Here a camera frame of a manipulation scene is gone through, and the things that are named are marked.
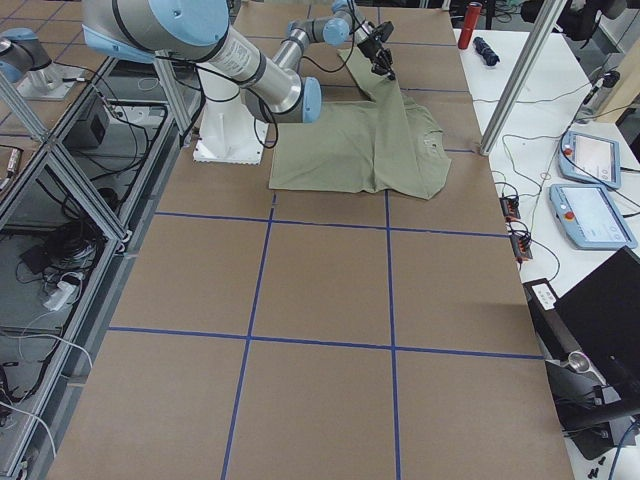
black monitor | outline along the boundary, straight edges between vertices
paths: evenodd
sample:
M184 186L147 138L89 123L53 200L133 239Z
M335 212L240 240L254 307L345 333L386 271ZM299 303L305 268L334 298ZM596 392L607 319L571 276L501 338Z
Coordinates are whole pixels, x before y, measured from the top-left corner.
M555 304L622 398L640 398L640 258L624 247Z

cardboard surface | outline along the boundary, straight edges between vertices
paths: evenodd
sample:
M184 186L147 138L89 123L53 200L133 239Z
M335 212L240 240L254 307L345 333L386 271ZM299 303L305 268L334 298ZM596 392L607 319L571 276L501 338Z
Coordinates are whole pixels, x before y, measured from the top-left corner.
M274 218L299 222L385 226L384 194L279 191Z
M84 39L82 35L82 24L66 20L55 20L47 22L38 30L38 38L41 42L55 43L80 43Z
M388 352L252 345L227 478L395 478L390 385Z
M574 479L542 362L400 352L398 385L404 480Z
M265 230L157 216L112 325L246 334Z
M48 2L45 0L28 0L14 12L13 18L37 18L49 20L64 7L65 2Z
M267 188L270 150L265 150L260 165L229 165L195 162L194 148L195 143L181 151L160 201L160 211L269 217L273 198Z
M473 153L447 155L452 160L447 184L431 200L389 192L391 225L506 234L489 160Z
M8 17L11 13L24 5L25 0L4 0L0 9L0 20Z
M393 232L397 342L539 355L505 238Z
M109 332L47 478L216 477L243 346Z
M82 21L82 3L65 2L64 6L53 16L54 20L74 20Z
M308 11L249 2L236 27L273 50ZM403 86L468 152L458 52L421 44L453 43L448 19L387 16L417 43L391 45ZM421 201L272 192L270 153L183 152L49 478L571 479L488 161L448 154Z
M274 225L255 333L388 344L384 231Z

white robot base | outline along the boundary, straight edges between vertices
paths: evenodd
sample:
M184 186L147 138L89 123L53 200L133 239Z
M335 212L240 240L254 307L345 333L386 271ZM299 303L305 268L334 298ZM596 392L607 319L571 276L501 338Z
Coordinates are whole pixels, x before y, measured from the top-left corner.
M64 100L76 82L63 82L63 78L78 78L84 69L52 63L37 72L29 72L18 85L25 100Z
M203 66L213 68L210 64ZM208 98L223 100L238 93L238 86L224 78L204 70L199 70L199 75ZM267 128L266 123L255 120L249 113L240 95L228 102L207 100L193 158L197 162L258 165Z

metal pipe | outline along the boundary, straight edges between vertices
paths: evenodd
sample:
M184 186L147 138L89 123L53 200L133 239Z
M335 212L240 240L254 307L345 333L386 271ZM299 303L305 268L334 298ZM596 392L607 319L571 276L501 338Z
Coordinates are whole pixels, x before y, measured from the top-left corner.
M640 399L627 398L568 417L562 421L562 425L566 430L579 430L610 422L616 418L638 414L640 414Z
M161 50L158 53L162 57L167 57L169 55L169 52L166 50ZM178 129L180 130L180 133L184 135L187 133L187 129L191 124L191 118L189 116L189 111L184 101L184 97L180 94L173 66L169 60L159 58L156 58L153 61L153 64L155 66L156 73L158 74L160 85L162 85L162 89L167 96L169 108L176 119Z
M302 55L304 55L305 50L309 48L309 44L310 39L307 32L299 28L294 29L289 35L289 38L282 42L280 49L273 56L273 63L280 68L296 70Z
M565 6L565 0L545 0L542 5L538 18L533 26L533 31L529 34L522 53L516 62L513 72L507 81L507 85L502 92L500 101L496 106L495 111L487 129L482 136L482 142L480 143L480 154L488 155L496 141L498 136L504 127L504 124L513 109L513 106L520 95L524 83L531 73L531 69L535 65L535 62L544 47L549 33L553 30L553 27Z
M7 103L11 111L29 130L34 140L42 142L47 138L47 128L42 123L42 120L35 114L16 88L9 83L2 72L0 72L0 98Z

black cable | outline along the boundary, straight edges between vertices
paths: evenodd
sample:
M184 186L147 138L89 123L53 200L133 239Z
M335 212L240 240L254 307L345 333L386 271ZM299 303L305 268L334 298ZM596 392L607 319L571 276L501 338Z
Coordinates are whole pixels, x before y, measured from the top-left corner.
M620 45L620 42L622 42L622 39L624 38L624 36L627 34L627 32L629 31L629 29L631 28L631 25L634 24L634 22L636 21L636 19L638 18L638 14L640 14L640 10L636 11L636 14L633 16L633 18L631 19L631 22L629 22L629 25L627 25L627 28L625 29L624 32L622 32L622 35L620 35L620 38L618 39L618 41L616 42L616 44L613 46L614 50L618 50L618 45Z
M156 143L156 141L158 140L158 137L160 136L160 132L162 130L162 127L164 126L164 122L167 121L167 116L169 115L169 111L167 110L167 107L164 106L164 105L162 106L162 110L164 111L164 116L162 117L162 122L156 128L156 131L155 131L153 137L151 138L151 144L150 144L149 148L147 148L147 150L144 152L144 155L140 159L140 164L146 162L147 159L149 158L149 155L151 154L151 145ZM190 126L189 128L187 128L187 131L190 131L192 128L193 128L193 126ZM133 177L133 180L127 186L127 190L125 191L124 195L122 195L122 198L118 201L119 207L121 207L124 204L124 202L127 201L127 199L129 198L129 195L131 195L131 192L133 190L133 185L136 183L136 180L138 179L138 175L140 175L140 170L141 169L138 169L136 171L136 173L135 173L135 175Z
M64 194L64 196L65 196L64 200L60 204L62 215L64 215L66 218L72 219L72 220L79 219L81 217L86 217L86 214L84 214L84 215L82 214L83 213L82 205L80 205L77 202L77 200L72 197L71 192L69 192L67 187L48 168L46 169L46 171L49 174L49 178L51 178L53 183L55 183L56 186L58 187L58 190L60 191L60 193ZM74 204L74 209L73 210L68 205L69 201L73 202L73 204Z
M620 193L618 190L614 190L613 188L611 188L609 185L607 185L606 183L604 183L602 180L600 180L598 177L596 177L595 175L592 175L591 173L587 172L584 168L578 166L573 160L571 160L569 157L567 157L567 154L564 153L564 149L562 148L562 145L559 145L560 147L560 153L562 153L562 156L567 160L567 162L569 162L574 168L580 170L581 172L583 172L584 174L588 175L589 177L591 177L592 179L594 179L595 181L597 181L600 185L604 186L608 191L615 193L616 195L624 198L626 201L628 201L629 203L631 203L632 205L640 208L640 204L631 200L629 197L627 197L625 194ZM622 215L624 218L631 218L631 217L635 217L636 215L640 215L640 211L635 212L635 213L628 213L626 215Z
M96 159L94 159L91 155L89 155L88 153L83 152L82 150L69 150L69 152L73 153L73 154L82 155L86 160L88 160L89 162L93 163L100 170L103 170L105 172L110 172L110 173L115 173L116 172L116 170L113 170L111 168L105 167L100 162L98 162Z
M223 78L225 80L228 80L229 82L235 83L236 85L239 85L240 82L238 82L237 80L234 80L231 77L228 77L227 75L224 75L223 73L220 72L216 72L215 70L211 69L211 68L207 68L207 67L203 67L202 65L192 62L191 60L185 60L183 58L175 58L175 57L167 57L167 56L163 56L163 55L156 55L156 57L158 60L169 60L171 62L176 62L176 63L180 63L182 65L189 65L192 67L195 67L198 70L202 70L203 72L208 72L211 73L212 75L215 75L216 77L220 77Z
M267 118L266 115L264 115L265 120L267 120L268 122L273 124L273 128L275 130L275 139L273 140L273 144L272 145L267 145L265 142L263 142L262 140L260 140L260 135L258 135L258 119L257 118L253 118L253 133L255 134L256 138L258 139L258 143L260 143L260 145L262 145L263 148L266 148L267 150L272 150L274 148L276 148L276 145L278 144L278 140L280 140L280 130L278 129L278 122L276 121L276 116L273 113L273 111L271 110L271 108L269 107L269 105L267 105L267 102L265 102L260 95L258 95L256 92L254 92L252 89L248 88L247 90L249 90L249 92L251 92L253 95L256 96L256 98L258 99L259 105L260 105L260 110L262 111L263 115L265 114L265 110L266 113L269 114L269 116L271 117L271 120L269 120Z
M162 109L164 110L165 115L164 115L164 117L162 119L162 123L160 124L160 126L155 129L155 134L150 140L150 144L151 145L158 139L158 136L160 134L160 130L162 129L162 126L164 125L164 121L167 118L167 109L166 109L166 107L162 106ZM101 180L103 178L110 177L112 175L118 175L120 173L124 173L124 172L127 172L129 170L133 170L133 169L139 167L142 163L144 163L147 160L147 158L149 157L150 150L151 150L150 148L147 148L147 150L143 153L143 155L140 157L140 159L138 161L133 162L130 165L127 165L126 167L123 167L123 168L121 168L119 170L111 170L111 171L102 173L100 175L96 175L95 177L91 177L89 180L91 182L95 182L96 180Z
M515 192L514 195L505 195L504 194L504 187L503 187L502 188L502 193L501 193L502 197L511 198L511 199L516 200L516 201L520 198L520 194L518 193L518 189L516 187L514 187L513 185L511 185L509 182L493 182L493 183L494 183L494 185L503 185L503 186L510 187Z
M356 26L357 18L356 18L356 11L353 3L354 3L354 0L347 0L347 5L349 6L349 13L351 14L351 32L350 32L351 48L349 49L349 54L343 60L342 65L340 65L338 68L335 68L335 69L328 69L323 67L318 62L316 62L313 58L308 57L307 55L303 55L301 59L309 60L312 64L314 64L316 67L318 67L320 70L322 70L325 73L337 73L347 66L347 63L351 59L351 55L353 55L353 51L355 50L355 47L356 47L356 32L358 31L359 28L362 28L362 25L364 25L364 21L362 21L362 22L359 22L358 25Z
M549 282L553 282L556 277L558 276L558 274L560 273L560 259L558 258L558 256L555 254L555 252L553 250L551 250L549 247L547 247L546 245L543 245L542 243L538 242L537 240L534 240L533 238L531 239L532 243L535 243L536 245L544 248L547 252L549 252L551 255L553 255L553 258L556 259L556 263L558 264L557 268L556 268L556 272L553 274L553 277L551 277L549 279Z
M613 108L607 112L604 113L599 113L598 115L592 115L590 117L581 117L580 120L593 120L594 118L599 118L599 117L603 117L604 115L609 115L612 112L617 112L618 110L626 110L627 108L631 107L632 105L634 105L636 102L631 102L628 105L625 105L624 107L618 107L618 108Z
M533 183L538 188L538 192L536 194L527 194L527 196L529 196L529 195L532 196L532 197L540 196L540 194L542 193L542 184L538 183L533 178L531 178L531 177L525 175L524 173L520 172L516 168L515 161L514 161L513 157L511 156L511 150L509 150L509 146L507 145L507 142L506 142L506 138L508 138L508 137L509 138L519 138L521 140L538 140L538 139L541 139L541 138L551 138L551 139L555 140L558 137L551 137L549 135L539 135L537 137L523 137L523 136L520 136L520 135L515 135L515 134L508 133L508 134L503 135L502 138L501 138L502 145L504 146L504 148L505 148L505 150L507 152L507 156L509 157L509 161L511 162L511 168L513 169L513 172L516 175L518 175L518 176L530 181L531 183Z
M232 97L229 97L229 98L217 99L217 98L209 97L207 94L204 93L204 87L202 86L202 80L200 79L199 75L198 75L198 83L199 83L199 85L197 87L195 87L193 85L189 85L187 82L183 82L182 80L176 78L175 76L173 78L175 79L176 83L179 83L183 87L186 87L186 88L188 88L190 90L194 90L196 92L200 92L201 95L203 95L207 100L209 100L210 102L213 102L213 103L230 102L230 101L235 100L236 98L238 98L240 96L240 88L238 88L238 91Z
M583 85L580 85L578 88L575 88L575 89L571 90L570 92L563 93L563 94L558 95L558 96L553 97L553 98L541 98L540 100L518 100L518 101L516 101L516 103L523 104L523 105L534 105L536 103L555 102L556 100L559 100L559 99L561 99L563 97L567 97L569 95L573 95L574 93L580 91L581 89L583 89L587 85L591 85L591 82L587 82L587 83L585 83ZM497 99L497 100L485 100L484 98L474 98L473 101L474 102L483 102L483 103L498 103L500 101L500 99Z
M42 183L42 181L38 178L36 179L36 183L40 186L40 188L42 189L42 191L44 193L47 194L47 196L49 198L51 198L51 200L53 200L54 202L56 202L58 205L60 205L61 211L62 211L62 215L68 219L68 220L77 220L78 218L80 218L80 214L78 212L74 212L73 210L71 210L67 205L66 205L66 199L60 200L58 199L55 195L53 195L49 189L47 187L45 187L44 183Z
M56 61L55 63L58 64L58 65L65 66L65 67L80 68L80 69L84 69L84 70L87 70L87 71L91 72L95 77L98 78L99 81L101 81L104 84L104 86L107 88L107 90L109 91L111 96L114 98L114 100L116 102L120 103L120 100L118 99L118 96L115 94L115 92L113 91L113 89L111 88L109 83L104 79L104 77L100 73L98 73L95 70L92 70L92 69L90 69L88 67L83 67L83 66L80 66L80 65L72 65L72 64L62 63L62 62L58 62L58 61ZM89 84L93 85L95 87L96 92L98 93L98 95L102 97L102 100L106 101L106 99L104 98L104 96L102 96L102 93L97 88L97 86L94 85L93 82L89 82ZM118 122L121 122L121 123L124 123L125 125L129 126L129 130L131 130L131 135L133 136L133 141L135 143L135 153L133 155L134 157L137 157L138 154L139 154L138 138L136 137L136 134L133 131L134 128L142 129L142 131L144 132L144 135L145 135L146 142L147 142L146 147L149 148L149 136L147 135L146 129L144 127L140 126L140 125L136 125L135 123L130 122L129 121L129 117L127 116L127 112L124 109L122 110L122 113L124 115L124 119L120 118L118 115L113 113L111 111L111 109L108 108L108 107L107 107L107 111L108 111L108 113L110 114L110 116L114 120L116 120Z
M14 276L16 278L16 282L18 282L21 285L29 285L30 283L44 281L44 273L41 274L40 276L37 276L36 278L32 278L31 280L22 280L20 278L20 265L25 265L24 260L20 260L16 264L16 268L15 268L15 271L14 271Z

